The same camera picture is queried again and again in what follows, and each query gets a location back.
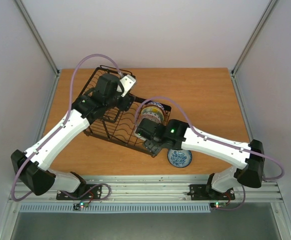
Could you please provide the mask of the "red rimmed dotted bowl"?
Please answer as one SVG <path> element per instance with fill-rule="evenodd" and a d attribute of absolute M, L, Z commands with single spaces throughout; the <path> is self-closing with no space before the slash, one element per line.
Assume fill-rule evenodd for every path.
<path fill-rule="evenodd" d="M 159 123 L 159 124 L 161 124 L 163 122 L 162 115 L 160 115 L 156 112 L 152 112 L 152 111 L 142 113 L 141 118 L 148 119 L 152 122 Z"/>

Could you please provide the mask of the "yellow rimmed sun bowl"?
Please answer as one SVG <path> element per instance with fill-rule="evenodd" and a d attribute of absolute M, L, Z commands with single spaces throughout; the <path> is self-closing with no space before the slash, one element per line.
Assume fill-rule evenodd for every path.
<path fill-rule="evenodd" d="M 164 114 L 163 110 L 160 107 L 156 106 L 156 105 L 146 106 L 141 111 L 141 115 L 146 115 L 146 114 L 150 114 L 150 113 L 153 113 L 153 114 L 156 114 L 156 115 L 163 115 Z"/>

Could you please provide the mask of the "blue white patterned bowl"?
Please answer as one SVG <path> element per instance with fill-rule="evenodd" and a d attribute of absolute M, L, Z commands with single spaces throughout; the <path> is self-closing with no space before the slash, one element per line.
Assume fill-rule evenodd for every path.
<path fill-rule="evenodd" d="M 156 101 L 151 101 L 151 102 L 149 102 L 146 106 L 147 106 L 147 107 L 149 107 L 149 106 L 155 106 L 155 107 L 160 108 L 162 111 L 165 110 L 164 106 L 163 106 L 161 103 L 156 102 Z"/>

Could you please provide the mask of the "black wire dish rack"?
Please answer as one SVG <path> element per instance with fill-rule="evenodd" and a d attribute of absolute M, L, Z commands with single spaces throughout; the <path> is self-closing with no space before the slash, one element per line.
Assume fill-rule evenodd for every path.
<path fill-rule="evenodd" d="M 86 94 L 87 91 L 94 88 L 99 77 L 106 73 L 120 77 L 114 67 L 100 65 L 94 70 L 79 95 Z M 120 111 L 117 107 L 107 110 L 102 118 L 94 121 L 83 133 L 86 136 L 133 149 L 155 158 L 161 150 L 155 149 L 153 144 L 144 143 L 144 140 L 135 135 L 135 113 L 144 100 L 144 98 L 136 96 L 128 111 Z M 172 108 L 169 105 L 161 104 L 163 106 L 163 124 L 166 125 Z"/>

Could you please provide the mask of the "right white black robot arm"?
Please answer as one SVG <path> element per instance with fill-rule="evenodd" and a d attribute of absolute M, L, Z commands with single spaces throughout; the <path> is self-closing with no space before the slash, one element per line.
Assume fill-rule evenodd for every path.
<path fill-rule="evenodd" d="M 258 140 L 250 143 L 234 142 L 202 132 L 188 123 L 172 119 L 166 125 L 150 119 L 142 119 L 135 134 L 144 140 L 150 151 L 187 150 L 199 152 L 225 161 L 231 167 L 212 173 L 199 197 L 216 200 L 234 187 L 258 189 L 262 186 L 265 158 L 263 144 Z"/>

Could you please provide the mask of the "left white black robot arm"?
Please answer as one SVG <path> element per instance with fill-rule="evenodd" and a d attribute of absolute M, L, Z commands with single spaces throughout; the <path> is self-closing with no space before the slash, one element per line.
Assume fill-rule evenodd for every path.
<path fill-rule="evenodd" d="M 49 190 L 61 190 L 68 192 L 74 199 L 83 198 L 86 186 L 79 175 L 53 171 L 50 166 L 79 133 L 100 120 L 108 110 L 129 110 L 135 100 L 130 91 L 136 82 L 129 74 L 122 78 L 110 73 L 101 75 L 95 86 L 80 95 L 61 121 L 41 140 L 25 151 L 17 149 L 11 154 L 17 179 L 37 196 Z"/>

